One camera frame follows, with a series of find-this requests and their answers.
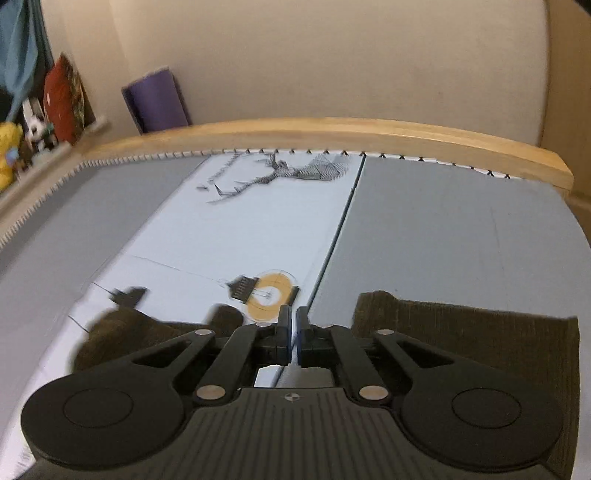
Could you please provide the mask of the red stuffed toy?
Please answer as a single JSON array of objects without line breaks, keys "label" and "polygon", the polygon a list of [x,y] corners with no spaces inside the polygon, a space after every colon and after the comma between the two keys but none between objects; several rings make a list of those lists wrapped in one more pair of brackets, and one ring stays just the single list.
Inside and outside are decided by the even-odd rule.
[{"label": "red stuffed toy", "polygon": [[61,54],[44,81],[43,107],[59,142],[76,144],[95,121],[81,77],[65,54]]}]

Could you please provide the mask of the wooden bed frame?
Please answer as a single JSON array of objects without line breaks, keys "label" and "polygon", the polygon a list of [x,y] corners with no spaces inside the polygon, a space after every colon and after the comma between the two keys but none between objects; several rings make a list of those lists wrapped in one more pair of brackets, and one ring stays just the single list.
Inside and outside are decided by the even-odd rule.
[{"label": "wooden bed frame", "polygon": [[413,122],[355,118],[283,118],[209,123],[98,144],[92,136],[29,171],[1,198],[1,242],[88,166],[125,164],[233,151],[328,151],[435,158],[449,164],[538,180],[561,195],[574,176],[560,156],[482,133]]}]

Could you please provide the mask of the black white plush toy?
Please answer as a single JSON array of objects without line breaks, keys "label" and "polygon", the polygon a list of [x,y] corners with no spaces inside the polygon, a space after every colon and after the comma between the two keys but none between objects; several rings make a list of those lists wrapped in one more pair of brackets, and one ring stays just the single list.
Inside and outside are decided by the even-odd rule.
[{"label": "black white plush toy", "polygon": [[58,141],[53,125],[46,119],[37,98],[31,97],[22,103],[23,116],[26,123],[25,138],[34,153],[53,150]]}]

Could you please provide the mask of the grey mattress cover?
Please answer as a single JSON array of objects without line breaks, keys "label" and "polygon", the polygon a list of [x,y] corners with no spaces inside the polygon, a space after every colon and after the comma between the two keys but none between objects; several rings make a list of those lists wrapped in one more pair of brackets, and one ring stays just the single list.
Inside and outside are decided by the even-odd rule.
[{"label": "grey mattress cover", "polygon": [[1,475],[5,479],[565,479],[546,470],[454,470],[360,407],[327,368],[297,362],[297,309],[352,330],[356,301],[400,300],[578,321],[579,430],[572,475],[590,475],[590,247],[549,185],[423,158],[365,162],[308,306],[293,307],[291,353],[235,399],[196,409],[177,437],[135,463],[80,470],[34,456],[26,401],[70,374],[94,286],[157,208],[207,158],[88,166],[1,248]]}]

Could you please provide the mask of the purple rolled mat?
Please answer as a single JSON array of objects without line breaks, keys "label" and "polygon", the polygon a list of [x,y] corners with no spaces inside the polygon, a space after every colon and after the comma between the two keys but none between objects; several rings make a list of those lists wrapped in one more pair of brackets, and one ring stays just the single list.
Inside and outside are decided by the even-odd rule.
[{"label": "purple rolled mat", "polygon": [[169,68],[131,82],[121,94],[140,134],[190,126],[182,94]]}]

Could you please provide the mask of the teal hanging cloth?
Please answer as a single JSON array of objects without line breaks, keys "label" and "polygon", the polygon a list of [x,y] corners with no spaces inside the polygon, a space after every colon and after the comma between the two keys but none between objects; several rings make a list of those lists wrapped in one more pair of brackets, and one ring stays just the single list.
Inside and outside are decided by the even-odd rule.
[{"label": "teal hanging cloth", "polygon": [[21,104],[38,96],[54,60],[40,1],[1,2],[1,121],[14,122]]}]

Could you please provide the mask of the dark olive corduroy pants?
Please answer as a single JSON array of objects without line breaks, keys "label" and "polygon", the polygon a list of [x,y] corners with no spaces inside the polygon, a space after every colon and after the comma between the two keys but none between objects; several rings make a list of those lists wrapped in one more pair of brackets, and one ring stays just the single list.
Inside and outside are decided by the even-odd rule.
[{"label": "dark olive corduroy pants", "polygon": [[[400,300],[385,291],[356,301],[352,331],[367,338],[388,328],[434,347],[520,376],[552,394],[565,423],[548,463],[563,478],[572,475],[579,430],[579,325],[576,318]],[[90,324],[87,339],[70,362],[73,373],[118,359],[195,330],[118,307]]]}]

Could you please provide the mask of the white printed deer bedsheet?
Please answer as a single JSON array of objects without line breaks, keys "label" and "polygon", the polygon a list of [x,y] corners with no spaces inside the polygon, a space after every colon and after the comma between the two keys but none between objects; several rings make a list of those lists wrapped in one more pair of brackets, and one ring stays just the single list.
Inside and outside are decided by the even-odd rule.
[{"label": "white printed deer bedsheet", "polygon": [[363,165],[324,152],[207,158],[94,281],[108,301],[72,370],[194,329],[228,337],[273,325],[284,305],[310,305]]}]

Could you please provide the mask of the yellow plush toy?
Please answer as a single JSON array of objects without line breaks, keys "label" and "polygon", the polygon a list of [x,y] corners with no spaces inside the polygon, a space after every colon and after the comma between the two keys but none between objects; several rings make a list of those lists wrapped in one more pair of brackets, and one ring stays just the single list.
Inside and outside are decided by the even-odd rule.
[{"label": "yellow plush toy", "polygon": [[0,190],[5,191],[14,181],[13,166],[19,158],[19,146],[23,136],[22,127],[12,122],[0,126]]}]

